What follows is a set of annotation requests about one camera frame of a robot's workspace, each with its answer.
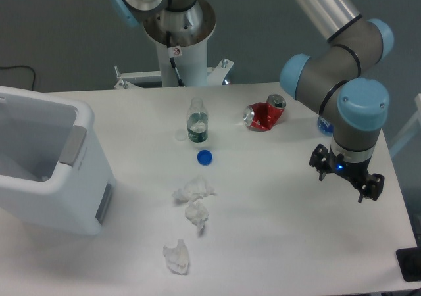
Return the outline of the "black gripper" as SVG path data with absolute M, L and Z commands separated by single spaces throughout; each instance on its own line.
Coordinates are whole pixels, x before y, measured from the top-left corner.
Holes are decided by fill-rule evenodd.
M 372 157 L 372 148 L 364 151 L 351 151 L 338 143 L 332 143 L 330 150 L 322 144 L 317 145 L 310 156 L 309 165 L 316 169 L 319 180 L 334 173 L 359 191 L 358 202 L 364 199 L 377 201 L 384 188 L 385 177 L 381 174 L 369 174 L 368 165 Z

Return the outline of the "blue bottle behind arm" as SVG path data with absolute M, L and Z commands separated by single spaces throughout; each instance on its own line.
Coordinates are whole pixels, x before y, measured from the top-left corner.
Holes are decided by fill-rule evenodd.
M 334 126 L 325 118 L 319 116 L 317 120 L 318 129 L 325 136 L 333 136 Z

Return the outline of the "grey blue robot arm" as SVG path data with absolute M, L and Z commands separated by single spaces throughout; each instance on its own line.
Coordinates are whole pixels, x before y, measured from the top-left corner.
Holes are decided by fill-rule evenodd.
M 110 0 L 128 26 L 142 25 L 156 45 L 165 87 L 209 86 L 207 41 L 216 17 L 205 0 Z M 366 20 L 350 0 L 296 0 L 329 44 L 318 58 L 291 57 L 280 86 L 292 98 L 333 125 L 329 147 L 319 145 L 309 164 L 323 178 L 347 180 L 361 199 L 376 200 L 384 186 L 368 165 L 387 120 L 389 93 L 362 73 L 380 62 L 394 45 L 391 28 Z

